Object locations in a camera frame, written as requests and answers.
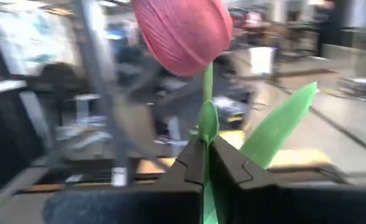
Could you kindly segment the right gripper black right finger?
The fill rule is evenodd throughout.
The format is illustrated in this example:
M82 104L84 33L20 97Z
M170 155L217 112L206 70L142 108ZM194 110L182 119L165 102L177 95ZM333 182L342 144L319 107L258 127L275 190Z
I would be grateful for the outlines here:
M366 224L366 186L284 183L222 138L209 155L219 224Z

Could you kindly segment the grey upright post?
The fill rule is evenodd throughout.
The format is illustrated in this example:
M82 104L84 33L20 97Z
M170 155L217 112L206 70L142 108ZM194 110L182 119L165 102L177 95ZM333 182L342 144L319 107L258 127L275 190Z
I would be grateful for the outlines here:
M106 130L115 153L111 185L127 187L130 184L128 150L125 133L114 111L117 89L113 55L106 38L106 19L97 0L74 0L74 7L83 33L85 65L93 89L100 95L99 109L106 117Z

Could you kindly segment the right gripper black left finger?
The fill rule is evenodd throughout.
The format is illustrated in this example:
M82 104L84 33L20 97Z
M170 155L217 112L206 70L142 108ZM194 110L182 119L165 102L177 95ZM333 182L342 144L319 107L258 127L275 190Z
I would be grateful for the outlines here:
M86 185L54 193L45 224L202 224L205 145L191 138L152 184Z

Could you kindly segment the red artificial tulip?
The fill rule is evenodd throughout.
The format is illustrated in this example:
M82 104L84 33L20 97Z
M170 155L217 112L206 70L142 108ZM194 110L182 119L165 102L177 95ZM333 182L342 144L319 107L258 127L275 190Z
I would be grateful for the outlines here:
M151 54L182 77L203 74L203 103L197 138L205 145L203 223L219 224L210 177L211 144L219 138L213 102L213 61L230 46L233 25L221 0L133 0L133 9ZM308 112L315 83L296 91L274 109L240 149L261 168L268 167L282 144Z

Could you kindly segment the black metal table frame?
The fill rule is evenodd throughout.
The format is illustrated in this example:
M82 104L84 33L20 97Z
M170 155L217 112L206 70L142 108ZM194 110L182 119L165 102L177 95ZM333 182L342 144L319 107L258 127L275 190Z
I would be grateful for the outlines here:
M330 180L334 183L347 181L341 172L330 165L271 167L268 171L274 178L283 182L310 182ZM162 171L155 170L146 162L137 164L137 173L134 182L137 184L151 184L163 175ZM89 173L73 174L67 171L48 172L27 187L17 190L16 194L52 193L63 189L68 184L77 185L108 185L111 181L109 170L95 170Z

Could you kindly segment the white bin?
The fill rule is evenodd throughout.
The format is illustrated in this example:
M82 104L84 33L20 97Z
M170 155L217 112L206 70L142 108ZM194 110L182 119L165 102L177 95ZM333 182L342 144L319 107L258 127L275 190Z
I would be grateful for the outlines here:
M255 75L271 74L275 49L273 47L252 47L249 52L251 73Z

